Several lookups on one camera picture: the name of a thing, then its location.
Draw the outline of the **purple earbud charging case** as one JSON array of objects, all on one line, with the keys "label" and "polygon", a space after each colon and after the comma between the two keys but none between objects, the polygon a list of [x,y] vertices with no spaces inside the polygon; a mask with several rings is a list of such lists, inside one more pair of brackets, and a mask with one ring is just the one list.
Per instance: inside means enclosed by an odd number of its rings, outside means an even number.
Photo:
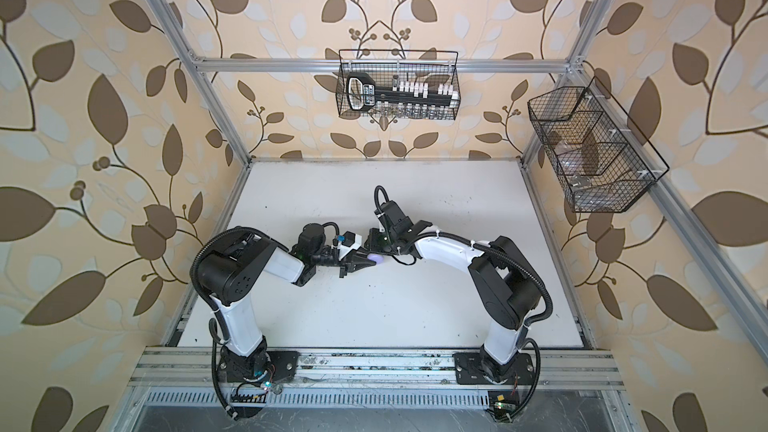
[{"label": "purple earbud charging case", "polygon": [[373,261],[376,264],[381,264],[384,261],[384,258],[379,254],[369,254],[367,259]]}]

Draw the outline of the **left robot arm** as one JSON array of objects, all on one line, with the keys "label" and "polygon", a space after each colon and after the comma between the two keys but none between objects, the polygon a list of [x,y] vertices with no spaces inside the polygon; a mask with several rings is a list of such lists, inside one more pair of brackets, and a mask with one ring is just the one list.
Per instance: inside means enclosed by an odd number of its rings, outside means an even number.
[{"label": "left robot arm", "polygon": [[266,347],[252,304],[261,275],[302,287],[319,267],[337,268],[345,277],[382,261],[363,248],[360,235],[341,234],[334,222],[305,225],[292,248],[258,229],[237,226],[203,246],[190,279],[213,313],[214,341],[235,357],[249,359]]}]

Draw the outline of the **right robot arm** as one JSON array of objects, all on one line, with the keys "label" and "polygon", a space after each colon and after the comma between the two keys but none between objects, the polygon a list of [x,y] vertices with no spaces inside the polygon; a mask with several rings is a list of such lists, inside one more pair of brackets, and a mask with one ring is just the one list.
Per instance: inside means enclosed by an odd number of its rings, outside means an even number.
[{"label": "right robot arm", "polygon": [[369,234],[366,246],[393,258],[410,256],[467,273],[491,318],[479,352],[480,369],[494,383],[508,380],[519,352],[533,343],[531,326],[554,311],[540,275],[506,236],[478,242],[428,221],[413,222],[381,185],[374,188],[373,200],[380,229]]}]

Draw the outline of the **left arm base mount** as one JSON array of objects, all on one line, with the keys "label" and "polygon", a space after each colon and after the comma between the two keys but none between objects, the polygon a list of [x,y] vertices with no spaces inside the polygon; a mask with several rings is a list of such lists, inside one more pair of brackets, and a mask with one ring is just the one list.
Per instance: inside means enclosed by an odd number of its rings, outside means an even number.
[{"label": "left arm base mount", "polygon": [[241,357],[224,347],[212,359],[211,375],[216,397],[233,420],[255,417],[268,400],[282,392],[298,369],[298,351],[255,351]]}]

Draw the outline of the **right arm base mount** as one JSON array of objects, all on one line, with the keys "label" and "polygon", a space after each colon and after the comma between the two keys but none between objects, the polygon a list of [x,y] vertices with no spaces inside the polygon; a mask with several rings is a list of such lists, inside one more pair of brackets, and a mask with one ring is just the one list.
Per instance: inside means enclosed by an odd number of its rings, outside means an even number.
[{"label": "right arm base mount", "polygon": [[508,363],[499,365],[484,350],[453,355],[456,382],[459,385],[498,385],[505,391],[492,397],[486,412],[497,423],[512,423],[531,402],[539,385],[542,354],[535,347],[532,354],[522,351]]}]

